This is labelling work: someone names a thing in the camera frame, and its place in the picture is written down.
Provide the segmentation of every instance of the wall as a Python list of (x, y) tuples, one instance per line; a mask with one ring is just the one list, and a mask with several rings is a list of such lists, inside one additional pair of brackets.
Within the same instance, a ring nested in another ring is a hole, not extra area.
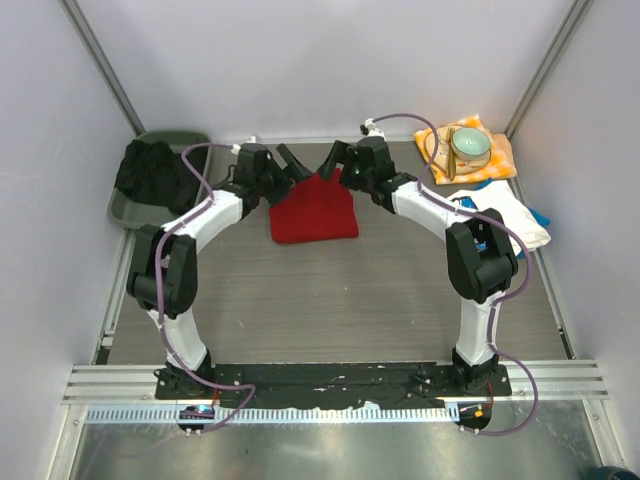
[(640, 470), (640, 215), (635, 0), (594, 2), (514, 139), (572, 344), (598, 360)]
[(504, 130), (571, 0), (79, 4), (146, 128), (238, 141), (357, 136), (397, 111)]
[(28, 480), (71, 366), (95, 348), (122, 238), (106, 206), (132, 132), (57, 2), (4, 2), (0, 44), (0, 465)]

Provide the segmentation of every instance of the dark object in corner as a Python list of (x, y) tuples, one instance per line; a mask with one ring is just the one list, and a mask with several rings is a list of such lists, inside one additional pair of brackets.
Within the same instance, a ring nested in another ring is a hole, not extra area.
[[(206, 148), (194, 150), (188, 158), (198, 172), (204, 172)], [(166, 143), (133, 140), (127, 146), (114, 186), (133, 202), (167, 207), (182, 215), (195, 205), (200, 182), (184, 165), (180, 154)]]

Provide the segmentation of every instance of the white towel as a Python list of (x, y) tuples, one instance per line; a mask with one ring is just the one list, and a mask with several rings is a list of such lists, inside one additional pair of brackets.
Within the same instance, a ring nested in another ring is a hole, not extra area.
[[(470, 197), (478, 210), (495, 208), (502, 215), (504, 224), (513, 230), (527, 246), (529, 251), (542, 247), (549, 243), (551, 236), (538, 222), (527, 207), (515, 197), (506, 180), (491, 182), (480, 190), (459, 190), (449, 197), (450, 200), (462, 197)], [(520, 253), (520, 247), (511, 238), (511, 245), (516, 255)]]

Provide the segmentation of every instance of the gray floor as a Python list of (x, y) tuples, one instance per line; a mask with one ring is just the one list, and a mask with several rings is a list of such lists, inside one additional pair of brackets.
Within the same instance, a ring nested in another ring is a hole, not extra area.
[[(290, 148), (315, 169), (329, 145)], [(413, 143), (391, 149), (399, 171), (418, 174), (424, 167)], [(226, 174), (229, 157), (214, 156), (213, 181)], [(436, 187), (442, 195), (455, 190)], [(444, 245), (363, 194), (355, 194), (355, 208), (357, 239), (277, 245), (263, 204), (204, 248), (194, 310), (215, 361), (450, 358), (460, 303), (448, 281)], [(514, 285), (523, 270), (521, 263)], [(566, 358), (537, 271), (528, 290), (502, 307), (497, 342), (526, 360)], [(163, 352), (151, 320), (125, 297), (109, 363), (162, 363)]]
[[(490, 430), (522, 422), (530, 402), (496, 404)], [(580, 480), (600, 466), (582, 402), (542, 402), (508, 437), (447, 423), (231, 425), (201, 438), (170, 425), (87, 425), (72, 479)], [(114, 454), (132, 455), (118, 459)]]

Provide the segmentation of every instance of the folded red cloth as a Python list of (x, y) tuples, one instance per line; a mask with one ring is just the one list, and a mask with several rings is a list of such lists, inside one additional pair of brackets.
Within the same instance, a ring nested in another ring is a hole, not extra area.
[(340, 174), (336, 169), (331, 180), (325, 182), (316, 173), (269, 209), (274, 242), (305, 243), (358, 236), (353, 197), (340, 185)]

